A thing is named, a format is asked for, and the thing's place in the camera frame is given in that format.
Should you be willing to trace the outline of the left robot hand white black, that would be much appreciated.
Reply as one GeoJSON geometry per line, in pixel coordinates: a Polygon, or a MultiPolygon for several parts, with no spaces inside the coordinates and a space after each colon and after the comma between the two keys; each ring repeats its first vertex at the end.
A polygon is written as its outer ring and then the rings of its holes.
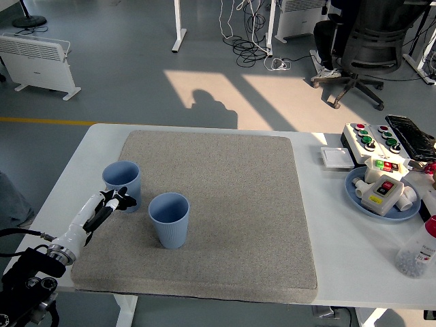
{"type": "Polygon", "coordinates": [[[121,187],[120,190],[100,191],[92,195],[73,218],[67,232],[54,239],[49,249],[71,259],[78,258],[92,233],[114,211],[124,211],[137,204],[137,200],[128,194],[127,187],[121,187]]]}

